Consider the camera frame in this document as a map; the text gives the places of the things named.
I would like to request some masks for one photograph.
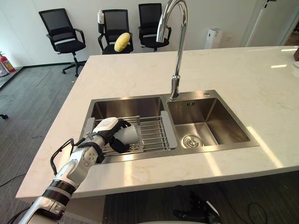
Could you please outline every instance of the white bottle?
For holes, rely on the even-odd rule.
[[[104,24],[104,13],[101,8],[98,11],[98,23]]]

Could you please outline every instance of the gray carpet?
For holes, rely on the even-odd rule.
[[[24,69],[0,90],[0,113],[9,116],[0,119],[0,184],[29,169],[76,81],[75,69],[61,74],[66,66]],[[0,188],[0,223],[28,206],[15,199],[22,180],[18,177]]]
[[[66,67],[49,66],[24,69],[0,90],[0,185],[26,173],[47,131],[65,101],[74,81],[74,70],[61,74]],[[15,199],[23,180],[18,177],[0,188],[0,223],[6,223],[18,211],[29,206]],[[247,206],[259,203],[266,211],[269,224],[299,223],[299,172],[108,195],[104,224],[136,224],[155,220],[176,220],[173,209],[188,210],[189,191],[209,200],[220,212],[224,224],[242,224],[232,211],[223,189],[235,210],[251,223]],[[257,224],[264,223],[260,209],[251,215]],[[63,218],[65,224],[83,224]]]
[[[18,74],[18,72],[20,70],[22,70],[23,67],[17,67],[15,68],[15,71],[14,72],[10,72],[8,73],[6,76],[2,76],[0,77],[0,90],[1,88],[3,88],[15,75]]]

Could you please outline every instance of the fire extinguisher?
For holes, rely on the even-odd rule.
[[[3,56],[1,54],[2,51],[0,51],[0,62],[3,64],[3,66],[5,67],[5,69],[8,71],[8,72],[13,72],[15,71],[14,67],[11,65],[11,63],[9,62],[9,60]]]

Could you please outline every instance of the chair wheel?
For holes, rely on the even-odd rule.
[[[8,118],[8,116],[6,114],[1,114],[0,116],[2,117],[2,119],[7,119]]]

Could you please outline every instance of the white marble countertop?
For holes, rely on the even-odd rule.
[[[295,47],[184,51],[180,91],[216,90],[260,146],[93,166],[73,197],[197,184],[297,170],[299,68]],[[50,157],[78,140],[91,99],[168,93],[176,52],[90,56],[16,195],[30,202],[54,177]],[[69,148],[55,159],[57,169]]]

